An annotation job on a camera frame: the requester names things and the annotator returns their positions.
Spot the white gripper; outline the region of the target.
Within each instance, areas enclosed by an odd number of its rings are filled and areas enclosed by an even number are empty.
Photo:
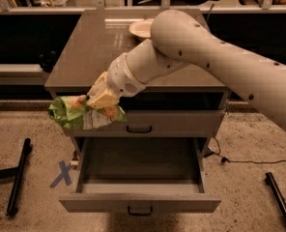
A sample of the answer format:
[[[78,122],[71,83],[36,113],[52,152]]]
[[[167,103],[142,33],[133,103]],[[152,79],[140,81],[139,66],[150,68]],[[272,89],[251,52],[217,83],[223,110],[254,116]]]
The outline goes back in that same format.
[[[87,105],[99,110],[119,102],[120,97],[134,97],[146,88],[129,70],[126,53],[116,58],[88,92]]]

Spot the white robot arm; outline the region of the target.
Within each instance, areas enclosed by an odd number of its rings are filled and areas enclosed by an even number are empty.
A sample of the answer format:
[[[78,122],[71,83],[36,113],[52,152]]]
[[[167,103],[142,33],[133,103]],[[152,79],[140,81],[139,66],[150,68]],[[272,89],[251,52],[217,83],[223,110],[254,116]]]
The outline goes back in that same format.
[[[286,65],[220,40],[177,10],[158,14],[150,34],[101,74],[88,92],[90,107],[113,106],[152,80],[193,64],[286,131]]]

